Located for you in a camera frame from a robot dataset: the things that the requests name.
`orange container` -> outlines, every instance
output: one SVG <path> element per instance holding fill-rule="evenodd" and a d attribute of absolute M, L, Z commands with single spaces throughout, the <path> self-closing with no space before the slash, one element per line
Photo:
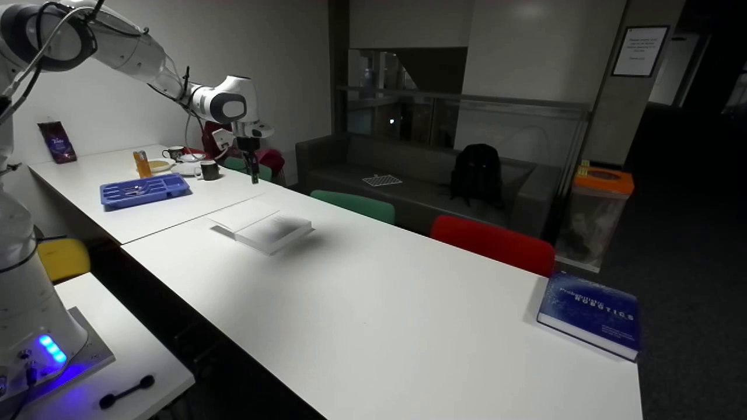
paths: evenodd
<path fill-rule="evenodd" d="M 557 260 L 599 273 L 633 191 L 629 172 L 580 165 L 573 176 L 566 219 L 556 243 Z"/>
<path fill-rule="evenodd" d="M 573 188 L 627 198 L 635 191 L 635 182 L 633 174 L 624 169 L 580 165 L 573 176 Z"/>

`robotic arm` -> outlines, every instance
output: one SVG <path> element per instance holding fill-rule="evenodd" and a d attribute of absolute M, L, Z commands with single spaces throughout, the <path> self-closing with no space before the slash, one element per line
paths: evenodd
<path fill-rule="evenodd" d="M 147 27 L 90 0 L 0 6 L 0 124 L 22 104 L 26 92 L 15 103 L 12 95 L 33 72 L 65 72 L 90 55 L 192 114 L 230 124 L 233 137 L 268 137 L 257 116 L 251 78 L 229 74 L 216 86 L 188 84 Z"/>
<path fill-rule="evenodd" d="M 40 72 L 65 72 L 90 55 L 192 114 L 230 124 L 233 137 L 263 137 L 247 77 L 188 84 L 147 27 L 102 0 L 0 6 L 0 125 L 22 104 Z M 0 174 L 10 148 L 12 137 L 0 135 Z M 0 184 L 0 418 L 33 387 L 58 377 L 83 343 L 86 330 L 62 310 L 38 259 L 31 215 Z"/>

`chair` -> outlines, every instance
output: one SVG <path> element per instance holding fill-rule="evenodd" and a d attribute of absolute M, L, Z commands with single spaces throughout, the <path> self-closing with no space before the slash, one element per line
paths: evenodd
<path fill-rule="evenodd" d="M 62 281 L 90 271 L 88 250 L 75 237 L 41 239 L 38 253 L 52 281 Z"/>
<path fill-rule="evenodd" d="M 482 253 L 487 259 L 496 259 L 533 271 L 537 275 L 548 277 L 556 273 L 552 244 L 519 231 L 508 231 L 493 223 L 479 223 L 460 216 L 437 216 L 437 222 L 429 229 L 429 236 L 442 243 Z"/>
<path fill-rule="evenodd" d="M 355 194 L 340 194 L 340 191 L 325 191 L 325 188 L 314 188 L 311 191 L 312 198 L 346 207 L 349 212 L 385 222 L 385 223 L 395 223 L 395 205 L 385 202 L 385 200 L 374 200 L 367 196 L 355 196 Z"/>

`white table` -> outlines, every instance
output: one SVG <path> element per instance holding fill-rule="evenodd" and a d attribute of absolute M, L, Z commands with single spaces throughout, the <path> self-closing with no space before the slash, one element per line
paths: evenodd
<path fill-rule="evenodd" d="M 312 222 L 263 257 L 207 216 L 124 244 L 336 420 L 640 420 L 636 366 L 535 321 L 533 273 L 275 188 Z"/>
<path fill-rule="evenodd" d="M 143 146 L 147 155 L 159 159 L 163 146 Z M 48 153 L 27 161 L 31 169 L 53 191 L 82 209 L 90 222 L 104 229 L 117 243 L 132 243 L 156 231 L 185 223 L 200 215 L 243 202 L 258 196 L 268 182 L 251 184 L 251 176 L 222 168 L 222 180 L 205 182 L 187 176 L 192 196 L 104 212 L 100 205 L 100 184 L 136 180 L 132 148 L 79 155 L 77 163 L 53 163 Z"/>
<path fill-rule="evenodd" d="M 194 385 L 194 375 L 156 341 L 93 275 L 82 275 L 55 286 L 68 307 L 77 305 L 100 334 L 114 362 L 77 385 L 31 400 L 21 418 L 75 418 L 75 420 L 132 420 L 152 418 Z M 156 377 L 154 387 L 132 392 L 114 407 L 100 411 L 100 396 L 121 392 Z"/>

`dark floor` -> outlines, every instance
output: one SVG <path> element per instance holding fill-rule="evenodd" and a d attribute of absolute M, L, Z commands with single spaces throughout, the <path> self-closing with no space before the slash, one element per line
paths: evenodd
<path fill-rule="evenodd" d="M 652 110 L 599 281 L 641 303 L 646 420 L 747 418 L 747 133 Z M 159 418 L 318 418 L 114 247 L 95 275 L 195 372 Z"/>
<path fill-rule="evenodd" d="M 599 281 L 640 296 L 648 420 L 747 418 L 747 133 L 652 110 Z"/>

